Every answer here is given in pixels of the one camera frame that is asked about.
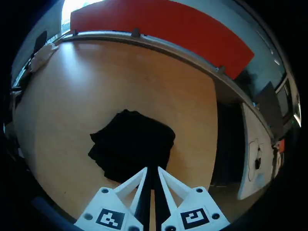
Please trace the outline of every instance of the crumpled black garment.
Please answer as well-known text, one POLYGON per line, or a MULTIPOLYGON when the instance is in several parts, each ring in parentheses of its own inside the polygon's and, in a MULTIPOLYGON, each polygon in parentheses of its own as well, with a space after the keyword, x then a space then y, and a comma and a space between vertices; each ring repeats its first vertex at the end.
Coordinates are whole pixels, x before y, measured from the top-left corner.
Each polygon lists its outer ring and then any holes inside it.
POLYGON ((175 133, 167 125, 137 111, 124 110, 97 133, 89 156, 105 171, 108 179, 123 183, 144 167, 157 175, 166 169, 175 133))

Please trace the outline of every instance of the red object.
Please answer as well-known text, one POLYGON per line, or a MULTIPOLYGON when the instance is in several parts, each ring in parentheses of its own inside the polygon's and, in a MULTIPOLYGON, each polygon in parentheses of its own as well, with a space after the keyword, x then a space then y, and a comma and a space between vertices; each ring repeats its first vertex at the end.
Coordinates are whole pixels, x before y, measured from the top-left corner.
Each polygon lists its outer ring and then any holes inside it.
POLYGON ((279 144, 279 152, 283 153, 284 151, 285 151, 285 139, 281 140, 279 144))
POLYGON ((231 30, 205 13, 169 0, 104 0, 72 12, 71 30, 140 33, 182 46, 235 79, 254 53, 231 30))

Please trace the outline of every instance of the wooden table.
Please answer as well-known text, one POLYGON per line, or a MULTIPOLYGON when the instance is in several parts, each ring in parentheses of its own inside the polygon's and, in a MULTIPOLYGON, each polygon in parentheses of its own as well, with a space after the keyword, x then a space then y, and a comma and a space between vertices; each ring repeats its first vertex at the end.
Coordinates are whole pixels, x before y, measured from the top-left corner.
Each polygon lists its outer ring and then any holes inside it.
MULTIPOLYGON (((13 120, 35 178, 76 219, 100 187, 119 185, 105 178, 87 154, 93 146, 89 134, 123 109, 137 110, 173 129, 170 174, 190 187, 210 185, 217 142, 210 77, 133 45, 65 42, 34 75, 13 120)), ((150 227, 155 230, 153 192, 151 201, 150 227)))

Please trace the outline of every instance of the white bag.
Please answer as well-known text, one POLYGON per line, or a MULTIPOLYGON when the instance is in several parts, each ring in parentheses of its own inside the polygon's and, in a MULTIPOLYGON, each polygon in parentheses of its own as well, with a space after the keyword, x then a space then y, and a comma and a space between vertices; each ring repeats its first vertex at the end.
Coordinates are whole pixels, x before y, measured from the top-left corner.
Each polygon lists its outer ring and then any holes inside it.
POLYGON ((44 65, 58 48, 59 46, 55 46, 53 43, 44 45, 31 60, 31 72, 36 72, 44 65))

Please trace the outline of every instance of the window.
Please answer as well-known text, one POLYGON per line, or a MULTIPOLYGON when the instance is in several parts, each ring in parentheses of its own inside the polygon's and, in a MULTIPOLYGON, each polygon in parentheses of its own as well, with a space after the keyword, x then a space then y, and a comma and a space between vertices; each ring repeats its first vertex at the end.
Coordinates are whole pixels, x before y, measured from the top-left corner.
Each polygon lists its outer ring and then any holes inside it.
POLYGON ((61 22, 62 34, 70 30, 70 13, 87 5, 101 1, 102 0, 65 0, 62 9, 62 22, 61 22))

